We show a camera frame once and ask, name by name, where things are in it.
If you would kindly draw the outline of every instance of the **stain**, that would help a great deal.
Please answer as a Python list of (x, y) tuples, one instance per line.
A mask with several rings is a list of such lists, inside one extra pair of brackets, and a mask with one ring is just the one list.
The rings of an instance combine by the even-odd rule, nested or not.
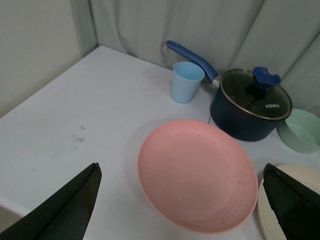
[(74, 142), (80, 142), (80, 143), (82, 143), (82, 142), (85, 141), (85, 139), (84, 139), (84, 138), (81, 138), (81, 137), (76, 137), (73, 141), (74, 141)]

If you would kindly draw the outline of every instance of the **pot handle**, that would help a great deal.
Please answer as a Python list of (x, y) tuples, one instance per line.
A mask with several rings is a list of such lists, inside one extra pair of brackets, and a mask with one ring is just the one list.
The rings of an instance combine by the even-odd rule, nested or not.
[(260, 90), (266, 90), (281, 83), (280, 76), (270, 74), (266, 67), (257, 66), (252, 70), (252, 73), (254, 85)]
[(175, 41), (167, 41), (166, 45), (169, 49), (173, 50), (177, 54), (181, 55), (182, 57), (190, 60), (192, 63), (198, 65), (200, 68), (203, 69), (206, 79), (212, 84), (219, 86), (219, 74), (217, 71), (207, 62), (205, 59), (200, 57), (199, 55), (195, 54), (194, 52), (186, 49), (184, 46), (176, 43)]

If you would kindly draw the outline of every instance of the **pink strainer plate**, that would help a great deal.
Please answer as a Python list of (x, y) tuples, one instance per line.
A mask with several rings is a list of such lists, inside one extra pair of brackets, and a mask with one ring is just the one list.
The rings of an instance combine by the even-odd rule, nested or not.
[(141, 146), (138, 173), (152, 205), (196, 232), (238, 227), (258, 198), (247, 153), (229, 135), (199, 121), (173, 121), (154, 130)]

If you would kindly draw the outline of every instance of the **mint green bowl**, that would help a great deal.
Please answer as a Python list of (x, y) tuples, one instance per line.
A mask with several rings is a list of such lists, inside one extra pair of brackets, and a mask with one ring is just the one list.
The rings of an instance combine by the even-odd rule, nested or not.
[(310, 112), (296, 109), (278, 126), (281, 139), (301, 153), (320, 151), (320, 118)]

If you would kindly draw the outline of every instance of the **white curtain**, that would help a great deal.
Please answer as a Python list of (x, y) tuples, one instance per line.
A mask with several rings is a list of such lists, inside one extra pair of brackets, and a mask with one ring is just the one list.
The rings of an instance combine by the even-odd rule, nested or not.
[(99, 45), (172, 69), (174, 40), (222, 74), (264, 66), (320, 117), (320, 0), (91, 0)]

